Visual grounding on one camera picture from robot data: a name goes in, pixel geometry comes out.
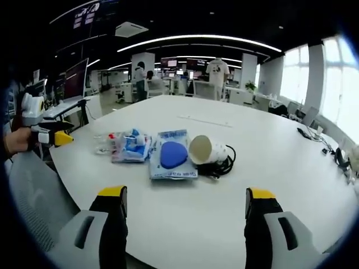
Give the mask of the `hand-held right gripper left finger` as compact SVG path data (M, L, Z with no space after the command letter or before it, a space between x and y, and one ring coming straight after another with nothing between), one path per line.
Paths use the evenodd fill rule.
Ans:
M126 268L127 187L102 189L60 231L50 251L57 268Z

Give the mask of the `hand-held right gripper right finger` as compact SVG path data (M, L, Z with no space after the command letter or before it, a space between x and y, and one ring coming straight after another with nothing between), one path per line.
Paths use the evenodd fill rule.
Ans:
M312 232L283 211L274 194L246 189L246 268L317 268L329 256L313 245Z

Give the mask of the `person's left hand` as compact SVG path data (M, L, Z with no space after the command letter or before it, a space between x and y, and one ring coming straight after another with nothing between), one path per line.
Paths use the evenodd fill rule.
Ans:
M8 156L13 156L19 152L25 152L29 147L29 139L31 137L31 129L27 127L7 134L4 138L4 146Z

